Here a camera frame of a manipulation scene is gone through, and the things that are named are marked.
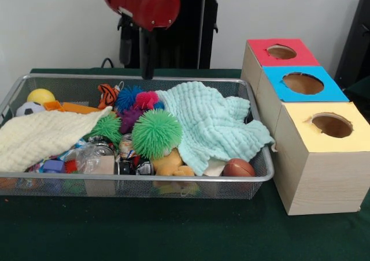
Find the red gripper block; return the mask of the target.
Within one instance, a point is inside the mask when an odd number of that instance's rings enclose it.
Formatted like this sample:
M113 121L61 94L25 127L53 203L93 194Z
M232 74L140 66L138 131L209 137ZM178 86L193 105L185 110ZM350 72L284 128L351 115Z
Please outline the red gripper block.
M142 78L154 76L157 53L155 28L169 28L180 12L180 0L105 0L116 13L123 15L119 20L120 52L122 65L132 61L133 23L141 27L139 35L140 68Z

